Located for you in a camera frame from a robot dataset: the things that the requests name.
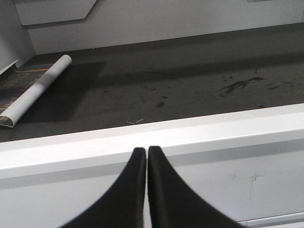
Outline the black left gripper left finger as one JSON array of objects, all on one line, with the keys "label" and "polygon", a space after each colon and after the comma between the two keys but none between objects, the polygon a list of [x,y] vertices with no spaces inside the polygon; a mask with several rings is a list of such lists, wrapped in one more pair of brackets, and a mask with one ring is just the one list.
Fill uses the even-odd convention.
[{"label": "black left gripper left finger", "polygon": [[146,152],[133,153],[113,185],[64,228],[142,228],[146,184]]}]

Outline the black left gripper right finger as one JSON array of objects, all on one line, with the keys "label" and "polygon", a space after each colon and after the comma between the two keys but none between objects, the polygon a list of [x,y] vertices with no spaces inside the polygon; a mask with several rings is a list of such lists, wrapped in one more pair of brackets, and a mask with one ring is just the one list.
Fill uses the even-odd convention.
[{"label": "black left gripper right finger", "polygon": [[241,227],[195,193],[159,146],[148,150],[148,199],[154,228]]}]

